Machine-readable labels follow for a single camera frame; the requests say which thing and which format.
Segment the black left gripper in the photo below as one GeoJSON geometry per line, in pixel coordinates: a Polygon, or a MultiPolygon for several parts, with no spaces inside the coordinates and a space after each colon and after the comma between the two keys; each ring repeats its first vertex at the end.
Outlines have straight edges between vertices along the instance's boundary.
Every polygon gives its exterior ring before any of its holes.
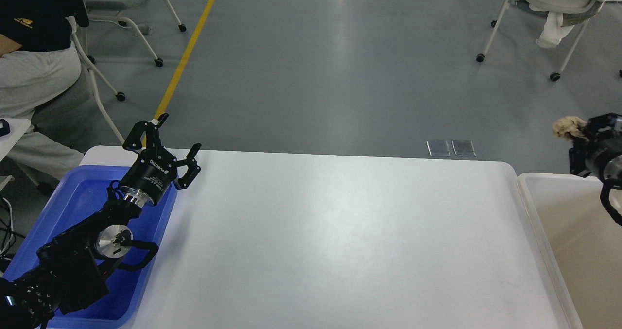
{"type": "Polygon", "coordinates": [[[169,113],[163,113],[157,119],[138,121],[122,143],[125,150],[140,154],[121,179],[119,188],[125,195],[138,197],[143,206],[157,205],[172,181],[176,190],[188,188],[201,171],[196,161],[201,143],[195,143],[182,160],[164,149],[159,130],[168,117],[169,113]],[[177,176],[180,167],[187,167],[181,177],[177,176]]]}

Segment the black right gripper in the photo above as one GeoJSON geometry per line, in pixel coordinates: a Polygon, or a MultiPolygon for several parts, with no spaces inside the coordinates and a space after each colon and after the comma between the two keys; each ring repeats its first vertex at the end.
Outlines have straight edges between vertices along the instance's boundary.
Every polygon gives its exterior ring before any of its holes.
{"type": "Polygon", "coordinates": [[[608,113],[591,117],[588,131],[595,134],[593,140],[570,136],[570,173],[586,178],[590,175],[599,180],[622,179],[622,115],[608,113]]]}

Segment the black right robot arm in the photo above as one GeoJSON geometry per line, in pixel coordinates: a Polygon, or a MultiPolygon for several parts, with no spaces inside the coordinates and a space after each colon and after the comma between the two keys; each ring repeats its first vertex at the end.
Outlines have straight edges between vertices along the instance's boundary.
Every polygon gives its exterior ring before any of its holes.
{"type": "Polygon", "coordinates": [[[602,183],[600,201],[615,223],[622,225],[621,213],[609,198],[622,187],[622,117],[609,113],[588,121],[573,119],[569,149],[571,174],[587,177],[592,174],[602,183]]]}

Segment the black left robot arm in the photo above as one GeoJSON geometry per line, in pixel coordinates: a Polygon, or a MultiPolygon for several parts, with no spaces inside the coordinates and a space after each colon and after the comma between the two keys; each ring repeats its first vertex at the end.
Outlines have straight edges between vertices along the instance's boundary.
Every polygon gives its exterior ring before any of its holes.
{"type": "Polygon", "coordinates": [[[38,265],[16,280],[1,280],[1,322],[10,329],[47,327],[56,311],[81,311],[107,294],[115,271],[136,272],[158,253],[152,241],[138,240],[129,223],[144,207],[155,207],[169,187],[188,188],[199,174],[201,144],[178,160],[161,143],[163,113],[138,121],[122,147],[137,159],[121,180],[107,187],[101,210],[53,237],[37,250],[38,265]]]}

